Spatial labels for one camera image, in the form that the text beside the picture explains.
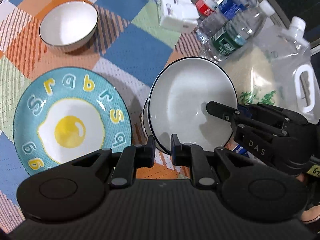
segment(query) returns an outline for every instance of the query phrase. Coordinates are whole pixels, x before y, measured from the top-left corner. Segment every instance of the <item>carbon fiber surface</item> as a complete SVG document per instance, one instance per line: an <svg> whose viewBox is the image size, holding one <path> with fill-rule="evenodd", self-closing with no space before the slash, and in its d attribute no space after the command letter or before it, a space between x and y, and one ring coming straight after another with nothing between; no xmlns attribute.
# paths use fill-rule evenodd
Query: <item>carbon fiber surface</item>
<svg viewBox="0 0 320 240"><path fill-rule="evenodd" d="M262 224L237 217L216 194L185 180L137 179L112 190L93 213L64 224L26 220L11 234L17 240L246 239L311 240L297 219Z"/></svg>

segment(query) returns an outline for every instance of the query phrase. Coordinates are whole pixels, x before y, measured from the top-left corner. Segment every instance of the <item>fried egg design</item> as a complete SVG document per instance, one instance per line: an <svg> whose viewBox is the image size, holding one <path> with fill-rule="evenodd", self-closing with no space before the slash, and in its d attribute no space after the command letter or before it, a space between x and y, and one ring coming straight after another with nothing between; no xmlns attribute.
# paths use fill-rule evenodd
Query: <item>fried egg design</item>
<svg viewBox="0 0 320 240"><path fill-rule="evenodd" d="M77 98L54 103L38 127L38 137L46 154L59 164L100 149L104 135L99 112Z"/></svg>

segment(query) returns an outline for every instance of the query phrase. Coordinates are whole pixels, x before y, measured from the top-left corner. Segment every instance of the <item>egg yolk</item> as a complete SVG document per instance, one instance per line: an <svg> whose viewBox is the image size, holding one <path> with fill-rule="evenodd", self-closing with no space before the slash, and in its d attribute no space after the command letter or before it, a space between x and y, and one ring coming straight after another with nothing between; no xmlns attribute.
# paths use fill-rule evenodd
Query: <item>egg yolk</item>
<svg viewBox="0 0 320 240"><path fill-rule="evenodd" d="M72 115L62 118L54 129L57 143L65 148L78 147L85 137L85 126L83 122Z"/></svg>

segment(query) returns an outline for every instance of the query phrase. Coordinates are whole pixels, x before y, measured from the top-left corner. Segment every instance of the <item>table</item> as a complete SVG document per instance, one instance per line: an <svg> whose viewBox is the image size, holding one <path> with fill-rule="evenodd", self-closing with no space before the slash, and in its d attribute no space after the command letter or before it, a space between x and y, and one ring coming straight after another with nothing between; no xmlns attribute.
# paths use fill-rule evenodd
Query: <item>table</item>
<svg viewBox="0 0 320 240"><path fill-rule="evenodd" d="M44 16L73 0L4 0L0 2L0 227L10 232L23 218L16 200L18 185L28 177L15 151L14 112L26 87L41 74L58 67L79 66L107 78L119 91L130 113L133 143L146 139L140 114L150 87L172 61L197 56L195 34L159 27L156 0L80 0L99 12L97 33L82 49L54 54L39 37ZM156 151L155 165L138 170L139 178L188 176L171 157Z"/></svg>

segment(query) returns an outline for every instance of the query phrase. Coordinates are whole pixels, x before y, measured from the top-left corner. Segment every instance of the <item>jug handle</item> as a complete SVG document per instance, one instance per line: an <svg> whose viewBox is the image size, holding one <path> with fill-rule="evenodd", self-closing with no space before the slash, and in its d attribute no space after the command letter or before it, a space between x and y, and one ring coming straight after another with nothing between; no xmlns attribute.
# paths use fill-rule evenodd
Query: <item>jug handle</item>
<svg viewBox="0 0 320 240"><path fill-rule="evenodd" d="M308 72L308 83L309 83L309 101L310 105L309 106L302 106L300 101L304 97L304 95L301 93L300 89L300 76L303 72L307 71ZM315 106L316 98L315 98L315 83L314 83L314 72L313 68L311 65L304 64L298 67L294 74L294 85L296 89L296 95L297 95L297 103L298 103L298 108L302 113L307 113L310 112L313 107Z"/></svg>

